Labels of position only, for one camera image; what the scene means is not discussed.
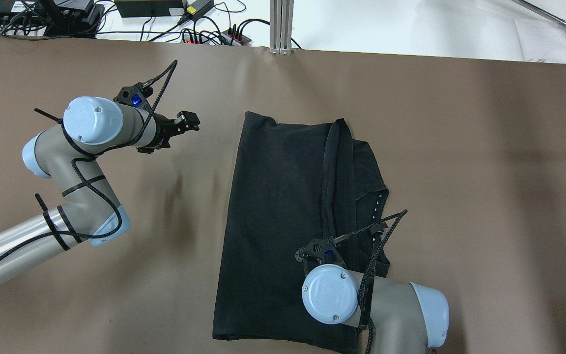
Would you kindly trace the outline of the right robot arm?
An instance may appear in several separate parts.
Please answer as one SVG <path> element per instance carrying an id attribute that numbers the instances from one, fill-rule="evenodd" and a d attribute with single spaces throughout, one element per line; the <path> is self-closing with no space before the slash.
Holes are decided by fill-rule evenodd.
<path id="1" fill-rule="evenodd" d="M 301 287 L 306 311 L 334 328 L 357 329 L 362 318 L 357 293 L 360 272 L 327 264 L 310 271 Z M 378 276 L 371 294 L 373 354 L 424 354 L 445 344 L 450 308 L 446 296 L 431 287 Z"/>

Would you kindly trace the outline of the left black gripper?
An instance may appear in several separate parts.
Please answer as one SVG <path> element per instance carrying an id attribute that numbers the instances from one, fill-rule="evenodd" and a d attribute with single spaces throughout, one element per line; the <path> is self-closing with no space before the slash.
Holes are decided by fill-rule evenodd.
<path id="1" fill-rule="evenodd" d="M 194 112 L 180 111 L 176 119 L 166 118 L 162 115 L 154 116 L 156 123 L 156 134 L 153 146 L 138 147 L 137 152 L 142 154 L 153 154 L 157 150 L 170 148 L 170 139 L 174 134 L 184 134 L 189 131 L 200 130 L 200 119 Z"/>

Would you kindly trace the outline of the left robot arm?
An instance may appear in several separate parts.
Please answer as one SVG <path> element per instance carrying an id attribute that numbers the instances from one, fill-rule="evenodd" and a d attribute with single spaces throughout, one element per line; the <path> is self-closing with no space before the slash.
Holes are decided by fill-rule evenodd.
<path id="1" fill-rule="evenodd" d="M 102 245 L 123 235 L 130 219 L 110 186 L 98 157 L 112 148 L 151 152 L 169 148 L 169 139 L 198 130 L 189 111 L 175 119 L 107 98 L 81 96 L 65 109 L 58 125 L 37 134 L 23 148 L 25 166 L 54 180 L 64 203 L 0 233 L 0 285 L 56 255 L 88 241 Z"/>

